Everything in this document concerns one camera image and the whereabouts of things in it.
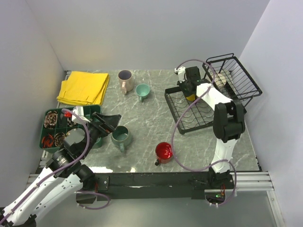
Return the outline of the grey-green glazed mug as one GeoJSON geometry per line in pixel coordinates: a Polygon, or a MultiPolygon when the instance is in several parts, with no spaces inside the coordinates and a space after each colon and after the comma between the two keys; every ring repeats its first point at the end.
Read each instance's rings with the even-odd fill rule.
{"type": "Polygon", "coordinates": [[[111,140],[121,152],[125,153],[126,147],[132,142],[132,135],[127,127],[117,126],[111,134],[111,140]]]}

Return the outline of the pink mug dark interior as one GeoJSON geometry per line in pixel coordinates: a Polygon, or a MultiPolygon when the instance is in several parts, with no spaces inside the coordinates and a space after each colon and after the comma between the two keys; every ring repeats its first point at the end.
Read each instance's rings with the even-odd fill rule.
{"type": "Polygon", "coordinates": [[[126,95],[127,92],[133,90],[134,88],[134,79],[132,73],[129,70],[122,70],[118,74],[119,84],[123,95],[126,95]]]}

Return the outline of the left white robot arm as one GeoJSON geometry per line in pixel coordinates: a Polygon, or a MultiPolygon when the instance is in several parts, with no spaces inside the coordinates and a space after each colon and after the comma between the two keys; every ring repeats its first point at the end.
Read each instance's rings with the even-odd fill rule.
{"type": "Polygon", "coordinates": [[[96,141],[113,133],[121,115],[93,113],[97,121],[88,120],[67,108],[64,114],[71,114],[84,127],[84,138],[79,142],[64,143],[53,153],[40,175],[10,205],[1,208],[0,224],[4,227],[34,227],[36,218],[54,207],[60,199],[81,188],[89,190],[94,186],[95,174],[83,165],[84,159],[96,141]]]}

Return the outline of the yellow mug black handle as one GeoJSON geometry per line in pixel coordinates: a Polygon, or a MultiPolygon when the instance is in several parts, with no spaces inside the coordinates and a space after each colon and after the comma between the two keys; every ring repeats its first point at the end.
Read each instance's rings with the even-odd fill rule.
{"type": "Polygon", "coordinates": [[[194,102],[196,100],[196,95],[192,94],[190,96],[187,96],[186,99],[190,102],[194,102]]]}

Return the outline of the cream floral mug green interior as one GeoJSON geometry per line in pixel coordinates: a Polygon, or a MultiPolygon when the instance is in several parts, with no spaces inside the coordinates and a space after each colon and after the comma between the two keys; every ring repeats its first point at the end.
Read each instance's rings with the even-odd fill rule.
{"type": "Polygon", "coordinates": [[[218,73],[215,76],[214,86],[222,93],[227,93],[231,88],[231,75],[228,73],[218,73]]]}

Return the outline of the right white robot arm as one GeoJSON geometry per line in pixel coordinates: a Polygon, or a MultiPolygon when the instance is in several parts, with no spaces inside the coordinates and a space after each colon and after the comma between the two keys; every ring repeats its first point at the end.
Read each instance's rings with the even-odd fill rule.
{"type": "Polygon", "coordinates": [[[202,79],[198,67],[182,66],[174,71],[178,75],[177,84],[186,93],[201,97],[214,111],[213,132],[216,136],[216,147],[211,167],[208,168],[209,186],[219,188],[233,183],[229,162],[237,141],[245,132],[244,107],[241,101],[226,97],[215,88],[213,81],[202,79]]]}

